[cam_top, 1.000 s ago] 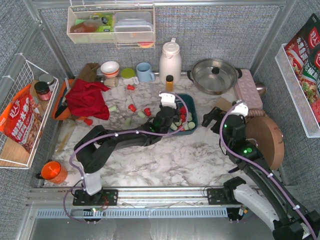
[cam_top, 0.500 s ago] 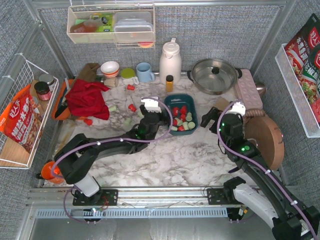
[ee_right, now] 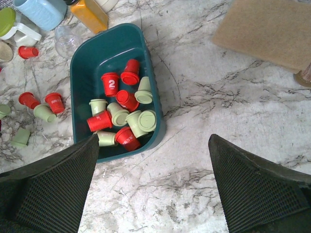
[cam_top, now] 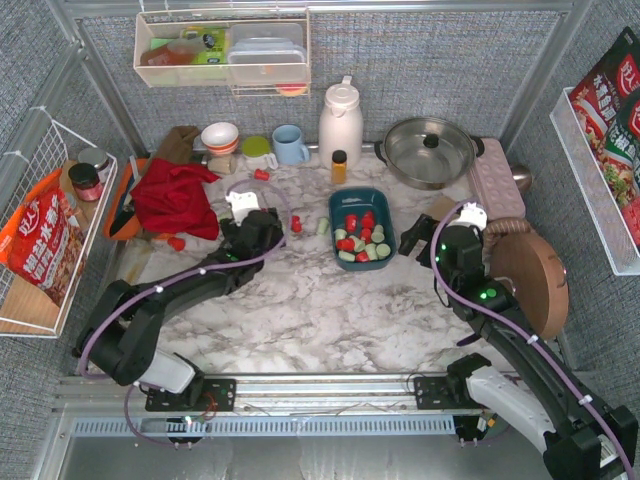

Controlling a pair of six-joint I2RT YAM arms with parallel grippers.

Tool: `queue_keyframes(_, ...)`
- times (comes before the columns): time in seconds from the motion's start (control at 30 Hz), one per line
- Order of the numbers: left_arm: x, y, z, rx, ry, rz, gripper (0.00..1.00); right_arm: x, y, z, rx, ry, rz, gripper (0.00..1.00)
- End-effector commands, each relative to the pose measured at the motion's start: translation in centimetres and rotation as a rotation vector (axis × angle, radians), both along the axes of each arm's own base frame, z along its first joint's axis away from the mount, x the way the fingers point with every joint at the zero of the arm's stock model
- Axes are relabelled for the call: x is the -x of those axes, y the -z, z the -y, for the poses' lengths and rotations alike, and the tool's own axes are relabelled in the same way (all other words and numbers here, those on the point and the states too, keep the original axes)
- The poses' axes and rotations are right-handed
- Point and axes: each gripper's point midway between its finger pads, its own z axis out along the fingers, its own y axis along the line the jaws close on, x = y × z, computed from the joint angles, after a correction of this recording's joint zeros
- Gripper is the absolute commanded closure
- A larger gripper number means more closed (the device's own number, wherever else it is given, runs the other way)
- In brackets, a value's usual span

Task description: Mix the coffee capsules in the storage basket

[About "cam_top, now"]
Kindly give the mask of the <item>red capsule cluster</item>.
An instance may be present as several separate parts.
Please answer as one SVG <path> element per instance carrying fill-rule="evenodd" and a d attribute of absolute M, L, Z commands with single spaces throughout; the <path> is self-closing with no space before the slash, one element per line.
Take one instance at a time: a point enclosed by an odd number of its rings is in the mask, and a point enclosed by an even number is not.
<path fill-rule="evenodd" d="M 361 227 L 373 229 L 376 225 L 375 215 L 372 211 L 367 211 L 361 218 Z"/>
<path fill-rule="evenodd" d="M 344 238 L 336 242 L 336 247 L 340 251 L 352 252 L 355 249 L 355 241 L 352 238 Z"/>
<path fill-rule="evenodd" d="M 369 244 L 372 242 L 371 240 L 372 230 L 369 228 L 362 228 L 360 232 L 360 239 L 365 243 Z"/>

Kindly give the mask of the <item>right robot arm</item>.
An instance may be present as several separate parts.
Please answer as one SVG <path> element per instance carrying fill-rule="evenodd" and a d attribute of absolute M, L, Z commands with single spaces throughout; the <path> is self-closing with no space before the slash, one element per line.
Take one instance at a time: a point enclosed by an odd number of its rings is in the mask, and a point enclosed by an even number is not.
<path fill-rule="evenodd" d="M 542 455 L 554 479 L 632 479 L 639 424 L 625 406 L 610 407 L 564 365 L 530 326 L 510 291 L 482 263 L 475 225 L 421 215 L 402 233 L 398 252 L 418 255 L 432 270 L 442 304 L 516 370 L 520 389 L 489 360 L 469 355 L 450 364 L 447 381 L 457 402 L 473 401 L 498 414 Z"/>

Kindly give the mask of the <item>teal storage basket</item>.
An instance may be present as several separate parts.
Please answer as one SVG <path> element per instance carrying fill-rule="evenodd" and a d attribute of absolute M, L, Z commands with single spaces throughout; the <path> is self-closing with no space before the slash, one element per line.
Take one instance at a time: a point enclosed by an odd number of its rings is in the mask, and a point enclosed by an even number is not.
<path fill-rule="evenodd" d="M 386 196 L 371 187 L 340 189 L 328 207 L 337 264 L 348 272 L 386 267 L 397 251 Z"/>

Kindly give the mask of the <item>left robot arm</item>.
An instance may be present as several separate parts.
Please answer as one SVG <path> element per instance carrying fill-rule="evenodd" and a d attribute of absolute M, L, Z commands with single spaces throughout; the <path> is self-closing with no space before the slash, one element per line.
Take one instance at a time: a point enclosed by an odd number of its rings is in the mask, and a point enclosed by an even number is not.
<path fill-rule="evenodd" d="M 221 245 L 190 270 L 156 282 L 109 284 L 76 340 L 73 355 L 79 366 L 93 363 L 121 386 L 139 382 L 173 395 L 197 396 L 200 369 L 178 354 L 158 349 L 163 325 L 252 281 L 265 255 L 284 242 L 283 224 L 274 208 L 253 210 L 239 225 L 226 219 L 221 231 Z"/>

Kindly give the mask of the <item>green capsule mid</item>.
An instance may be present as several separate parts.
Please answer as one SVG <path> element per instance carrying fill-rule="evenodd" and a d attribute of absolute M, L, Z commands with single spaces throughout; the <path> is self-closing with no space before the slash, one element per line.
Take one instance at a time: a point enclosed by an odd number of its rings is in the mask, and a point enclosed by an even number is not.
<path fill-rule="evenodd" d="M 385 240 L 384 227 L 381 224 L 374 227 L 371 240 L 375 243 L 382 243 Z"/>

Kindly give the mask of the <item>green capsule cluster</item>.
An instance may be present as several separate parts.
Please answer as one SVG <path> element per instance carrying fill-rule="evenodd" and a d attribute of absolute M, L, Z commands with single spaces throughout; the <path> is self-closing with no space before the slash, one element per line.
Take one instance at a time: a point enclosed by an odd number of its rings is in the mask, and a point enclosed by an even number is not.
<path fill-rule="evenodd" d="M 375 251 L 380 260 L 387 258 L 392 252 L 391 247 L 385 243 L 377 244 Z"/>
<path fill-rule="evenodd" d="M 336 241 L 343 240 L 347 237 L 347 232 L 344 229 L 336 229 L 334 231 L 334 237 Z"/>

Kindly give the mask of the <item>red capsule cluster front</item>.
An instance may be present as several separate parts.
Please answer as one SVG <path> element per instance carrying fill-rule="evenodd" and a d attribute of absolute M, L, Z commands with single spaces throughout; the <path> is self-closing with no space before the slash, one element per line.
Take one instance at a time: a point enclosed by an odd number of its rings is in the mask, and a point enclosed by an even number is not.
<path fill-rule="evenodd" d="M 355 241 L 352 238 L 344 238 L 336 242 L 336 247 L 340 251 L 352 252 L 355 249 Z"/>

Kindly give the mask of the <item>cork mat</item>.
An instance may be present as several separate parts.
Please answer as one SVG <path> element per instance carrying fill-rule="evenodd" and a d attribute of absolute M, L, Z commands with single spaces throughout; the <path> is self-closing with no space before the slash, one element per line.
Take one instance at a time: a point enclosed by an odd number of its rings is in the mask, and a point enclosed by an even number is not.
<path fill-rule="evenodd" d="M 426 209 L 426 214 L 436 221 L 441 221 L 456 205 L 448 196 L 437 197 Z"/>

